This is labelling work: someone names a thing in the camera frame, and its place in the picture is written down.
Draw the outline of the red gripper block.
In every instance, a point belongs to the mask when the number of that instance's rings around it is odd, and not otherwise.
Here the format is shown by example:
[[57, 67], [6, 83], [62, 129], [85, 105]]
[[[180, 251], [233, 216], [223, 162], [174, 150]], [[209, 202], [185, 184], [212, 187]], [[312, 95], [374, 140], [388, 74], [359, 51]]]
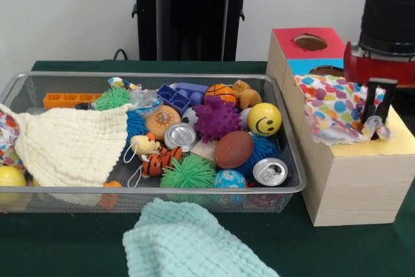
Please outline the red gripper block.
[[[367, 83], [361, 123], [365, 124], [372, 116], [379, 116], [382, 123], [378, 127], [378, 137], [391, 138], [392, 133], [386, 127], [390, 104], [397, 85], [414, 87], [414, 57], [384, 56], [366, 51], [356, 43], [348, 42], [344, 50], [344, 76], [350, 82]], [[369, 82], [371, 80], [379, 80], [379, 82]], [[377, 114], [375, 98], [378, 86], [385, 90], [385, 94], [381, 104], [378, 105]]]

